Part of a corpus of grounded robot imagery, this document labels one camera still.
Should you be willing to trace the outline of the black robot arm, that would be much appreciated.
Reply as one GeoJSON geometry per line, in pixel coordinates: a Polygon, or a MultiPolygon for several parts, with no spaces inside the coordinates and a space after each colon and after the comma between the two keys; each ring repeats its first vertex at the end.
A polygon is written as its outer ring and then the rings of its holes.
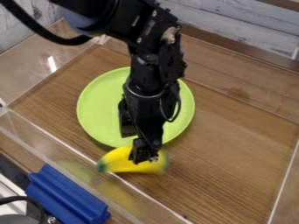
{"type": "Polygon", "coordinates": [[[165,125],[182,110],[179,79],[183,59],[178,17],[157,0],[50,0],[78,33],[122,40],[131,56],[130,75],[118,104],[119,128],[135,137],[129,159],[139,164],[159,158],[165,125]]]}

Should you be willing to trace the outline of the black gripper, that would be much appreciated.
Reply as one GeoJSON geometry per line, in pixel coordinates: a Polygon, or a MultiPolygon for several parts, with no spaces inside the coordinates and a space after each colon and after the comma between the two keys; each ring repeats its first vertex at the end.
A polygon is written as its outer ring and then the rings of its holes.
{"type": "Polygon", "coordinates": [[[161,90],[146,93],[127,81],[118,104],[119,130],[123,138],[138,136],[129,159],[135,165],[159,159],[158,150],[150,146],[163,145],[165,124],[173,123],[182,110],[181,85],[171,82],[161,90]]]}

